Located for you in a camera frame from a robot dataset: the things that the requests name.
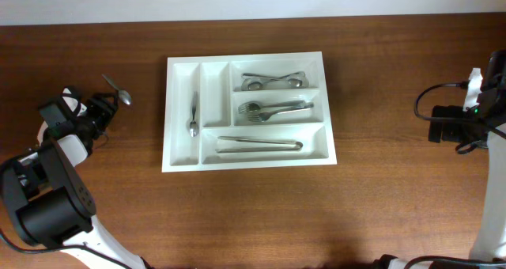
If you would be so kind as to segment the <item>small metal teaspoon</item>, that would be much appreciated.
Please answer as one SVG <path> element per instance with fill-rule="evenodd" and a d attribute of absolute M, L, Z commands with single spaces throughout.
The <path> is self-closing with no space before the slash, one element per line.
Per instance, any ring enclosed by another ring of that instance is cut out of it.
<path fill-rule="evenodd" d="M 104 80 L 116 91 L 118 98 L 125 104 L 131 106 L 133 101 L 131 95 L 125 90 L 118 87 L 114 81 L 105 74 L 101 74 Z"/>
<path fill-rule="evenodd" d="M 195 91 L 193 93 L 192 101 L 191 101 L 191 120 L 189 122 L 188 131 L 189 135 L 192 138 L 195 138 L 198 136 L 199 132 L 199 126 L 198 122 L 196 120 L 196 115 L 198 111 L 198 92 Z"/>

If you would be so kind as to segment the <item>metal tweezers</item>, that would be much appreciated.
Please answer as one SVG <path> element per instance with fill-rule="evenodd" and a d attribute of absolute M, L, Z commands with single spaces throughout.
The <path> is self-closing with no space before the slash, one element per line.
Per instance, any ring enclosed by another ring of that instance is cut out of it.
<path fill-rule="evenodd" d="M 253 153 L 253 152 L 278 152 L 278 151 L 299 151 L 304 144 L 293 140 L 275 140 L 267 138 L 251 138 L 236 136 L 220 136 L 221 141 L 239 143 L 239 147 L 217 148 L 217 153 Z"/>

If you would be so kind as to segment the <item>metal fork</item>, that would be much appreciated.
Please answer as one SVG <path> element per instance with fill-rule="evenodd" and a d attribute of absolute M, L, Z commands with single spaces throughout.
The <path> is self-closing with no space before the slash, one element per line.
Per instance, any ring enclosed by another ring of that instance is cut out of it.
<path fill-rule="evenodd" d="M 276 108 L 276 107 L 293 107 L 298 105 L 304 105 L 304 100 L 291 100 L 278 103 L 264 104 L 260 101 L 249 101 L 238 106 L 237 110 L 239 113 L 257 112 L 264 108 Z"/>
<path fill-rule="evenodd" d="M 308 110 L 314 107 L 312 102 L 303 105 L 292 106 L 289 108 L 282 108 L 272 112 L 261 112 L 247 115 L 247 120 L 253 123 L 264 123 L 268 121 L 272 116 L 286 114 L 290 112 L 298 112 Z"/>

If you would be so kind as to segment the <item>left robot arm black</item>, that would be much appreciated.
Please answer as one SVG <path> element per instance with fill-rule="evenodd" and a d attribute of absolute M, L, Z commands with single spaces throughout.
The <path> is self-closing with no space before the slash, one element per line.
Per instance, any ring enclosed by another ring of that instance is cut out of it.
<path fill-rule="evenodd" d="M 24 254 L 63 252 L 89 268 L 147 268 L 100 223 L 96 204 L 76 166 L 89 158 L 119 109 L 119 93 L 95 93 L 87 101 L 72 86 L 41 104 L 39 145 L 1 165 L 1 200 Z"/>

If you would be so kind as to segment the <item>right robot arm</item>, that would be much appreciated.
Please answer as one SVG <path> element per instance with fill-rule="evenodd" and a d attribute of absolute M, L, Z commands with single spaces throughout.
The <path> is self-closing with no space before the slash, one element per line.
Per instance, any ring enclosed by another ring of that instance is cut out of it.
<path fill-rule="evenodd" d="M 434 89 L 466 90 L 462 106 L 432 108 L 422 115 L 418 105 Z M 430 142 L 455 142 L 455 152 L 469 154 L 484 149 L 489 172 L 481 225 L 467 258 L 420 256 L 409 261 L 392 255 L 375 260 L 372 268 L 504 268 L 505 267 L 505 51 L 490 55 L 485 73 L 474 68 L 469 79 L 434 85 L 422 91 L 413 103 L 414 115 L 429 122 Z"/>

